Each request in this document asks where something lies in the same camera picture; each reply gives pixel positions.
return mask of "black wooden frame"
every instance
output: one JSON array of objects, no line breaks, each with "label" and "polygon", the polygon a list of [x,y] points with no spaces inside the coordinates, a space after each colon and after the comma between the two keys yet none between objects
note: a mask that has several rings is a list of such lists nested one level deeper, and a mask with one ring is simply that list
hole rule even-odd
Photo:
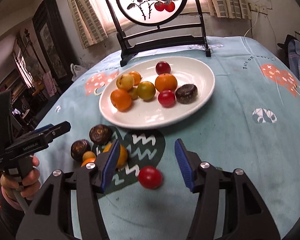
[{"label": "black wooden frame", "polygon": [[[72,84],[71,79],[73,74],[71,72],[70,65],[71,63],[78,64],[78,62],[76,57],[74,56],[74,52],[68,40],[66,30],[62,24],[56,0],[43,0],[36,13],[34,14],[32,22],[44,58],[51,70],[51,75],[56,80],[60,89],[62,91],[65,91]],[[40,31],[45,24],[47,24],[49,28],[53,44],[56,48],[61,63],[66,70],[67,75],[65,77],[58,78],[47,54],[47,51],[43,45]]]},{"label": "black wooden frame", "polygon": [[[162,24],[162,23],[158,23],[157,28],[154,30],[141,32],[141,33],[137,33],[137,34],[130,35],[130,36],[126,36],[125,32],[122,30],[110,1],[106,0],[106,3],[110,10],[110,14],[113,19],[115,28],[117,29],[117,38],[118,38],[119,44],[121,46],[121,59],[122,59],[120,62],[121,66],[125,66],[128,63],[128,61],[131,60],[139,52],[151,50],[151,49],[160,49],[160,48],[165,48],[165,47],[180,46],[180,45],[192,45],[192,44],[203,45],[205,47],[206,56],[211,57],[211,51],[208,46],[207,34],[206,34],[205,26],[204,26],[204,20],[203,20],[203,15],[202,15],[202,10],[201,10],[201,5],[200,5],[199,0],[195,0],[195,3],[197,6],[200,23],[175,25],[175,26],[162,27],[162,28],[160,27],[160,24]],[[175,13],[173,15],[173,18],[170,17],[168,20],[171,21],[174,18],[176,18],[177,16],[178,16],[178,14]],[[194,37],[192,35],[184,35],[184,36],[177,36],[177,37],[171,37],[171,38],[146,41],[146,42],[138,43],[134,46],[131,46],[129,44],[129,40],[137,38],[137,37],[149,35],[152,33],[159,33],[159,32],[177,30],[177,29],[188,29],[188,28],[201,28],[202,36]]]},{"label": "black wooden frame", "polygon": [[124,11],[124,9],[122,8],[122,6],[121,6],[119,0],[116,0],[117,5],[118,5],[120,11],[122,12],[122,14],[123,14],[128,20],[130,20],[130,21],[132,21],[133,23],[138,24],[138,25],[142,25],[142,26],[154,26],[154,27],[160,26],[160,25],[163,25],[163,24],[166,24],[166,23],[172,21],[174,18],[176,18],[176,17],[183,11],[183,9],[186,7],[187,1],[188,1],[188,0],[182,0],[181,5],[179,6],[179,8],[178,8],[178,9],[175,11],[175,13],[174,13],[173,15],[171,15],[169,18],[167,18],[167,19],[165,19],[165,20],[163,20],[163,21],[161,21],[161,22],[158,22],[158,23],[143,23],[143,22],[139,22],[139,21],[133,19],[132,17],[130,17],[130,16]]}]

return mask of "tablecloth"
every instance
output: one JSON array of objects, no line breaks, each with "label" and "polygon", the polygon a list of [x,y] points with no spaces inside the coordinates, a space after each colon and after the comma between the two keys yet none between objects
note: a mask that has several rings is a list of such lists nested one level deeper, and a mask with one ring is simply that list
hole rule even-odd
[{"label": "tablecloth", "polygon": [[[89,140],[89,130],[99,123],[111,126],[100,114],[98,94],[118,73],[166,56],[195,58],[212,69],[216,85],[211,99],[186,120],[148,131],[112,126],[114,137],[128,149],[129,161],[99,199],[111,240],[186,239],[198,195],[183,182],[174,155],[177,138],[203,161],[230,172],[242,168],[267,204],[281,237],[300,217],[300,82],[255,40],[208,37],[208,43],[211,58],[200,46],[180,46],[140,53],[124,67],[120,51],[115,52],[82,75],[38,126],[68,121],[72,127],[36,154],[43,183],[55,169],[70,172],[80,166],[70,156],[74,141]],[[138,171],[147,165],[163,174],[164,183],[157,190],[138,182]],[[72,211],[74,233],[80,238],[75,192]],[[221,228],[218,223],[216,236]]]}]

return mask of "red cherry tomato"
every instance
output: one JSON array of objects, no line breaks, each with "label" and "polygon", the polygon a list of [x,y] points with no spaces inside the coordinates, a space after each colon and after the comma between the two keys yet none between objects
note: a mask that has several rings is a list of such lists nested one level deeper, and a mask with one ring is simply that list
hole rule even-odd
[{"label": "red cherry tomato", "polygon": [[158,75],[160,74],[165,74],[165,73],[168,73],[170,74],[171,72],[171,67],[170,65],[165,62],[165,61],[160,61],[157,63],[157,65],[155,66],[155,71]]},{"label": "red cherry tomato", "polygon": [[162,184],[162,174],[156,168],[146,166],[139,172],[138,179],[140,184],[148,189],[155,189]]},{"label": "red cherry tomato", "polygon": [[165,6],[164,6],[164,3],[163,2],[156,2],[155,4],[154,4],[154,7],[155,7],[155,9],[157,10],[157,11],[159,11],[159,12],[162,12],[163,10],[164,10],[164,8],[165,8]]},{"label": "red cherry tomato", "polygon": [[167,1],[164,3],[164,9],[167,11],[167,12],[173,12],[176,8],[176,5],[174,4],[174,2],[170,2],[170,1]]},{"label": "red cherry tomato", "polygon": [[176,96],[171,90],[164,90],[158,95],[158,101],[163,107],[172,107],[176,103]]}]

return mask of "hand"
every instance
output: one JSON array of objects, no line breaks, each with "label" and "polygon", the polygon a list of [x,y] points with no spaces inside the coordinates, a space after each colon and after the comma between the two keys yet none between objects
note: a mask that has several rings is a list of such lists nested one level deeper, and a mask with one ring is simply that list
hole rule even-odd
[{"label": "hand", "polygon": [[[39,166],[39,159],[37,157],[32,158],[32,164],[35,167]],[[39,182],[40,172],[33,168],[32,171],[22,180],[22,184],[25,187],[21,191],[21,196],[28,200],[33,200],[36,193],[39,191],[41,183]],[[12,189],[18,188],[18,182],[16,182],[12,177],[3,174],[0,178],[1,187],[6,192],[7,196],[12,200],[16,200]]]}]

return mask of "plastic bag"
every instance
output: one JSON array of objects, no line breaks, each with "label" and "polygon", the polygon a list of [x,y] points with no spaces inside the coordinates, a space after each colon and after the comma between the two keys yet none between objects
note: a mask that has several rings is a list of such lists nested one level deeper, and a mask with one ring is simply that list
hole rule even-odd
[{"label": "plastic bag", "polygon": [[70,69],[73,74],[73,77],[72,77],[73,82],[76,81],[80,76],[82,76],[87,71],[86,68],[79,66],[79,65],[75,65],[73,63],[71,63]]}]

